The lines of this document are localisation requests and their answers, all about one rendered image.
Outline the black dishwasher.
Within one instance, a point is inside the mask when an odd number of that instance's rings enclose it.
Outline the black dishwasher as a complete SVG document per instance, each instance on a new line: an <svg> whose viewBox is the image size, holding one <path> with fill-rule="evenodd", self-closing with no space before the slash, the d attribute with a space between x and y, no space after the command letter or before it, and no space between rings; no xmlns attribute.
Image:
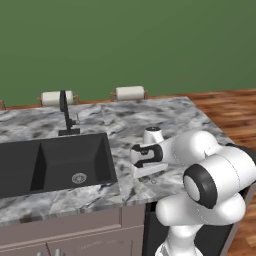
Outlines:
<svg viewBox="0 0 256 256"><path fill-rule="evenodd" d="M159 198L155 198L146 203L142 256L154 256L168 234L169 228L156 217L158 201ZM240 222L229 225L204 224L195 236L195 246L203 256L227 256L239 225Z"/></svg>

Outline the black tap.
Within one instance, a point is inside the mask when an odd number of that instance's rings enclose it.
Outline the black tap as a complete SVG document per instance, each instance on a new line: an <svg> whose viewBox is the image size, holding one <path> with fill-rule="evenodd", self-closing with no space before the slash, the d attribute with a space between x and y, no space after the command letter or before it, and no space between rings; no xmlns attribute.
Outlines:
<svg viewBox="0 0 256 256"><path fill-rule="evenodd" d="M67 97L66 97L65 90L60 91L59 105L60 105L60 111L64 113L66 129L59 130L58 135L59 136L67 136L67 135L79 134L80 133L79 128L73 129L73 126L76 124L76 121L71 119L69 116L69 109L68 109L68 103L67 103Z"/></svg>

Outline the mauve cupboard door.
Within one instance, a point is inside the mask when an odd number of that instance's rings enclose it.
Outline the mauve cupboard door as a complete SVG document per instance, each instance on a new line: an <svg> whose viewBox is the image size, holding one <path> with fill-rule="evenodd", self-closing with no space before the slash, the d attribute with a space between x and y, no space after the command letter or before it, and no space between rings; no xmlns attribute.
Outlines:
<svg viewBox="0 0 256 256"><path fill-rule="evenodd" d="M0 256L142 256L143 226L112 230L94 234L51 239L47 242L32 242L0 249Z"/></svg>

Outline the wide mauve drawer front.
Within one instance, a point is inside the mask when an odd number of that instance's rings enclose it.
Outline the wide mauve drawer front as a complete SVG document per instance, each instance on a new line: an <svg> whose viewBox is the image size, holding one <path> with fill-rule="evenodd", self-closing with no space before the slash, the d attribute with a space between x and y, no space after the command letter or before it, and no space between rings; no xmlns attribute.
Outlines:
<svg viewBox="0 0 256 256"><path fill-rule="evenodd" d="M0 227L0 248L101 228L120 227L119 208Z"/></svg>

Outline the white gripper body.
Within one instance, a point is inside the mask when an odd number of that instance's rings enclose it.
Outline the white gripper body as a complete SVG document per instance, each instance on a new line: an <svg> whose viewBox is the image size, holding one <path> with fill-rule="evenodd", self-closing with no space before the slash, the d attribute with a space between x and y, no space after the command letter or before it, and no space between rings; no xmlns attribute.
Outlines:
<svg viewBox="0 0 256 256"><path fill-rule="evenodd" d="M132 174L134 178L141 178L147 175L151 175L160 171L166 170L168 167L167 163L150 163L143 167L132 166Z"/></svg>

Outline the black double sink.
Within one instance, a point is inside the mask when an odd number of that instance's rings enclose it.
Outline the black double sink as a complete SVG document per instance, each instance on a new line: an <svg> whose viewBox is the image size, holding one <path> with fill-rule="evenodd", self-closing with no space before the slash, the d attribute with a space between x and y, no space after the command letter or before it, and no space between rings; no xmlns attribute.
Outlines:
<svg viewBox="0 0 256 256"><path fill-rule="evenodd" d="M0 144L0 199L116 181L105 133Z"/></svg>

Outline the white stool with brown frame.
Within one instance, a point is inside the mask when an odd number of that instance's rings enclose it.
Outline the white stool with brown frame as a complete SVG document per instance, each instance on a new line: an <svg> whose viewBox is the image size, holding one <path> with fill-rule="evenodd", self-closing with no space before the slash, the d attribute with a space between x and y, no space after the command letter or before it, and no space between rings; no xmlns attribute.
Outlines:
<svg viewBox="0 0 256 256"><path fill-rule="evenodd" d="M37 105L39 107L51 107L59 105L60 92L51 91L43 92L40 97L37 98ZM78 95L74 95L72 91L66 92L66 98L68 104L79 104L80 98Z"/></svg>
<svg viewBox="0 0 256 256"><path fill-rule="evenodd" d="M148 98L148 91L143 86L117 87L110 94L111 101L141 100Z"/></svg>

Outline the narrow mauve drawer front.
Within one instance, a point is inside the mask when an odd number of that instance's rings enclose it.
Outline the narrow mauve drawer front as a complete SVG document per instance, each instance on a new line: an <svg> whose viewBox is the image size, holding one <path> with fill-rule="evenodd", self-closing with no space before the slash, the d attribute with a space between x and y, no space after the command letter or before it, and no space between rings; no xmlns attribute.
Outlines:
<svg viewBox="0 0 256 256"><path fill-rule="evenodd" d="M145 205L140 204L122 207L120 217L121 226L124 228L143 225L145 217Z"/></svg>

